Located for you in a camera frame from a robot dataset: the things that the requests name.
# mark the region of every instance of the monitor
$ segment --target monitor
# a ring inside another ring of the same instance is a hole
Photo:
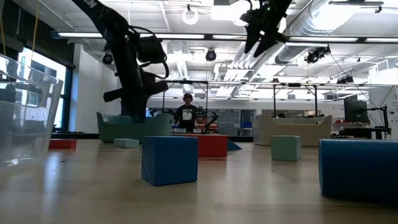
[[[367,123],[368,122],[368,106],[366,102],[344,99],[345,121]]]

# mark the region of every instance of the wooden floor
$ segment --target wooden floor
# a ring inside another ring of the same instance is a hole
[[[322,197],[316,149],[298,162],[241,144],[226,160],[200,159],[198,182],[152,187],[138,149],[82,140],[43,167],[0,175],[0,223],[398,223],[398,210]]]

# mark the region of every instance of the plastic bin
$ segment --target plastic bin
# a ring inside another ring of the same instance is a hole
[[[62,85],[0,55],[0,172],[43,162]]]

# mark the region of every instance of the robotic arm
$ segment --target robotic arm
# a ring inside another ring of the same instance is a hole
[[[72,0],[93,21],[95,27],[106,40],[106,49],[110,49],[114,57],[116,70],[122,88],[104,94],[106,102],[121,98],[122,115],[144,122],[146,104],[153,94],[168,89],[165,81],[156,82],[158,77],[143,71],[152,63],[162,63],[165,66],[167,78],[169,68],[166,64],[166,54],[160,40],[149,30],[130,26],[115,10],[106,7],[99,0]],[[140,38],[136,29],[145,30],[150,37]]]

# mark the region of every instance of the window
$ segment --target window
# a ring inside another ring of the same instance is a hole
[[[18,61],[55,78],[63,81],[61,90],[61,98],[58,102],[57,114],[55,115],[54,127],[55,129],[68,131],[68,115],[70,105],[70,82],[72,71],[66,66],[61,65],[53,60],[32,52],[31,49],[24,48],[19,54]],[[27,98],[22,97],[22,93],[17,92],[17,101],[25,101],[27,104],[37,104],[41,99],[38,96],[27,95]]]

